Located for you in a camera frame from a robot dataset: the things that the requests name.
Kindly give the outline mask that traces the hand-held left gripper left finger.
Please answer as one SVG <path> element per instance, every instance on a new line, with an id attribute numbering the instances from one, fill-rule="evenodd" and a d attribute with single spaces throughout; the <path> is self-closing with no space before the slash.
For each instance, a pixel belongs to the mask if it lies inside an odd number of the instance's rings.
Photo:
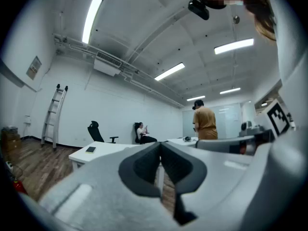
<path id="1" fill-rule="evenodd" d="M 52 187 L 40 201 L 48 231 L 172 231 L 178 223 L 154 185 L 159 144 L 94 159 Z"/>

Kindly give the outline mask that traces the frosted glass partition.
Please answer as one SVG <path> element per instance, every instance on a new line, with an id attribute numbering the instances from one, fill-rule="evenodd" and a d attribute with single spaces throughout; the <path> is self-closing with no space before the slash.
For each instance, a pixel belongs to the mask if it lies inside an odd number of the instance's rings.
<path id="1" fill-rule="evenodd" d="M 242 124 L 242 111 L 239 103 L 209 108 L 215 113 L 218 139 L 230 139 L 239 136 Z M 197 137 L 193 128 L 194 110 L 182 111 L 183 136 Z"/>

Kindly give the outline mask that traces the silver folding ladder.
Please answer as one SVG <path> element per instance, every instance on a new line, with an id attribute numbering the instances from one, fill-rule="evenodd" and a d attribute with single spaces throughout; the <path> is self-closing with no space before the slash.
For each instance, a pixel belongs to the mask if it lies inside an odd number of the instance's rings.
<path id="1" fill-rule="evenodd" d="M 60 84 L 57 84 L 45 115 L 41 133 L 41 147 L 46 142 L 51 142 L 53 150 L 55 151 L 57 148 L 61 110 L 67 91 L 68 86 L 62 88 Z"/>

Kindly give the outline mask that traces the white ceiling pipes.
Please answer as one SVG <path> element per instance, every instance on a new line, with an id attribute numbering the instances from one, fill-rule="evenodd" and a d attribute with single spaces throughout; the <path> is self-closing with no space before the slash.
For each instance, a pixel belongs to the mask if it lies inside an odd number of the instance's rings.
<path id="1" fill-rule="evenodd" d="M 121 62 L 121 72 L 120 74 L 115 75 L 115 78 L 130 83 L 131 85 L 134 85 L 135 87 L 138 87 L 143 91 L 146 91 L 149 94 L 156 96 L 157 98 L 162 99 L 175 107 L 184 107 L 184 100 L 179 94 L 177 94 L 171 88 L 167 87 L 167 85 L 156 81 L 154 77 L 147 74 L 143 70 L 112 55 L 111 53 L 103 51 L 97 47 L 87 45 L 76 39 L 65 37 L 60 34 L 54 34 L 53 36 L 54 43 L 57 47 L 56 53 L 58 55 L 66 55 L 72 58 L 76 58 L 78 60 L 85 61 L 86 63 L 92 64 L 92 69 L 94 69 L 94 59 L 97 52 L 105 53 L 111 57 L 118 59 Z"/>

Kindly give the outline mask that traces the white ceiling air conditioner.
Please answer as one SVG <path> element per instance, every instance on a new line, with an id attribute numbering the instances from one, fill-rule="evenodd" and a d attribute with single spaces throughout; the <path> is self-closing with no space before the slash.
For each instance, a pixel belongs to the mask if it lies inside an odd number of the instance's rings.
<path id="1" fill-rule="evenodd" d="M 105 53 L 97 52 L 94 59 L 95 70 L 114 77 L 115 75 L 120 74 L 120 66 L 121 62 L 118 59 Z"/>

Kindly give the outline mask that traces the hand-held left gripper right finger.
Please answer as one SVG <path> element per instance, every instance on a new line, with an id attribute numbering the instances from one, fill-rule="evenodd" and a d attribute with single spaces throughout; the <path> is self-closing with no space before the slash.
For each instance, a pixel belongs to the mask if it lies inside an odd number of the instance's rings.
<path id="1" fill-rule="evenodd" d="M 252 162 L 250 156 L 163 142 L 160 157 L 175 187 L 171 224 L 160 231 L 241 231 L 244 209 L 228 201 Z"/>

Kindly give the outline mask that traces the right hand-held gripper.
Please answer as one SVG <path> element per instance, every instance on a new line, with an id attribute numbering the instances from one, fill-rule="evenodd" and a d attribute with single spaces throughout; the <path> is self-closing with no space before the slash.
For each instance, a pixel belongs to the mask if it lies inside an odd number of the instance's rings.
<path id="1" fill-rule="evenodd" d="M 273 142 L 290 128 L 288 118 L 278 100 L 274 100 L 255 118 L 254 125 L 245 129 L 235 139 L 199 140 L 197 149 L 211 152 L 254 155 L 257 147 Z"/>

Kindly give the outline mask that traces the stack of cardboard boxes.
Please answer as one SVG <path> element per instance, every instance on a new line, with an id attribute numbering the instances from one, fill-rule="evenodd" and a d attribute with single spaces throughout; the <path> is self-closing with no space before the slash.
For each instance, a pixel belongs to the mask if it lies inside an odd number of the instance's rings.
<path id="1" fill-rule="evenodd" d="M 1 130 L 1 150 L 5 159 L 10 159 L 21 149 L 21 137 L 17 127 L 3 127 Z"/>

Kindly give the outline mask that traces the white rectangular table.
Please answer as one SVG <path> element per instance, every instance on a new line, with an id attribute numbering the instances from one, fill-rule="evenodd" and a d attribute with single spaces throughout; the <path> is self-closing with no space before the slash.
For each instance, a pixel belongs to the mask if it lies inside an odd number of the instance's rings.
<path id="1" fill-rule="evenodd" d="M 167 140 L 167 142 L 172 142 L 178 145 L 189 146 L 189 147 L 195 147 L 197 141 L 198 141 L 197 137 L 183 137 L 183 138 Z"/>
<path id="2" fill-rule="evenodd" d="M 144 145 L 110 144 L 93 142 L 90 145 L 69 155 L 73 172 L 65 180 L 72 186 L 88 184 L 98 194 L 134 195 L 122 182 L 118 174 L 118 167 L 126 157 L 138 153 L 160 143 L 152 142 Z M 90 146 L 96 147 L 93 154 L 85 153 Z"/>

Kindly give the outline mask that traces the framed wall notice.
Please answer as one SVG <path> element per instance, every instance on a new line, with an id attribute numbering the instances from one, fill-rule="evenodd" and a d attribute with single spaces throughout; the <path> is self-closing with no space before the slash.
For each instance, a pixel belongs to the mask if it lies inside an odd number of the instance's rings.
<path id="1" fill-rule="evenodd" d="M 26 72 L 26 75 L 30 79 L 34 80 L 34 78 L 36 77 L 36 75 L 37 75 L 37 73 L 38 73 L 38 71 L 39 71 L 39 69 L 41 67 L 41 65 L 42 65 L 42 63 L 41 63 L 40 59 L 36 56 L 33 59 L 32 63 L 30 64 L 30 66 L 29 66 L 29 68 L 28 68 L 28 70 Z"/>

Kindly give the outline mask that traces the red fire extinguisher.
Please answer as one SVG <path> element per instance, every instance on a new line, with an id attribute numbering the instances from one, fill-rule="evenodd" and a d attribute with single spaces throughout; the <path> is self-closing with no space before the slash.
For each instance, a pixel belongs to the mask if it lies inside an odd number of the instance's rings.
<path id="1" fill-rule="evenodd" d="M 20 193 L 24 193 L 26 195 L 28 195 L 27 191 L 25 190 L 22 182 L 18 179 L 13 179 L 13 187 L 15 188 L 15 190 L 17 192 L 20 192 Z"/>

